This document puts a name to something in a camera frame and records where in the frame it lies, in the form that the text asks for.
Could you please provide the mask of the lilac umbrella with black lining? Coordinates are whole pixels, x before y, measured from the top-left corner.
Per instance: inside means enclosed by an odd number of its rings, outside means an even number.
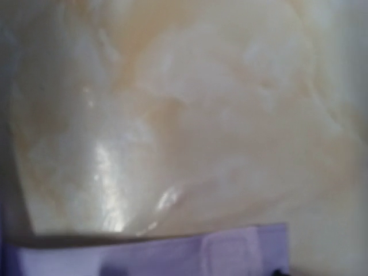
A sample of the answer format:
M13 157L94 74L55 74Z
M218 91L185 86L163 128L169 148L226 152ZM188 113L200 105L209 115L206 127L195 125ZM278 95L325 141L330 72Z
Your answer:
M125 243L31 249L1 239L2 275L288 275L286 224Z

